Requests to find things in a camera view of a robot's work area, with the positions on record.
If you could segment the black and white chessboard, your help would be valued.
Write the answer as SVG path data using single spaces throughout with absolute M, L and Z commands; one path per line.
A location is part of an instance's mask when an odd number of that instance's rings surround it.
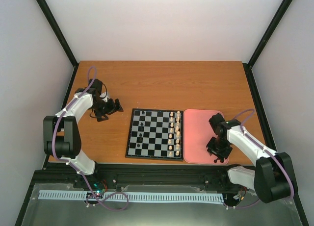
M 141 111 L 145 111 L 145 120 L 141 121 Z M 170 122 L 170 112 L 174 113 L 174 121 Z M 176 127 L 176 110 L 156 110 L 134 108 L 131 112 L 126 158 L 158 159 L 183 161 L 183 111 L 180 111 L 180 128 Z M 139 134 L 143 133 L 142 143 L 138 142 Z

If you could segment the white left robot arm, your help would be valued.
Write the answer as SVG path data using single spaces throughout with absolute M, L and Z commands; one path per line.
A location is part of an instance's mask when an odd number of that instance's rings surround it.
M 85 183 L 91 188 L 101 185 L 102 175 L 95 171 L 96 162 L 81 149 L 78 122 L 86 111 L 91 110 L 98 121 L 108 120 L 108 115 L 122 112 L 118 99 L 113 100 L 104 84 L 98 79 L 90 79 L 85 88 L 76 90 L 72 100 L 58 113 L 43 120 L 44 152 L 66 165 L 72 166 L 78 174 L 84 174 Z

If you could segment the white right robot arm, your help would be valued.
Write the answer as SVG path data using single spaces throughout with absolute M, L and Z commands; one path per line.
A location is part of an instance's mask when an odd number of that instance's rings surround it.
M 242 166 L 227 171 L 230 183 L 253 190 L 264 203 L 283 198 L 292 199 L 297 193 L 297 183 L 291 157 L 276 152 L 255 138 L 237 119 L 226 121 L 219 113 L 209 119 L 214 131 L 207 144 L 207 152 L 214 155 L 214 162 L 224 162 L 235 145 L 254 164 L 250 170 Z

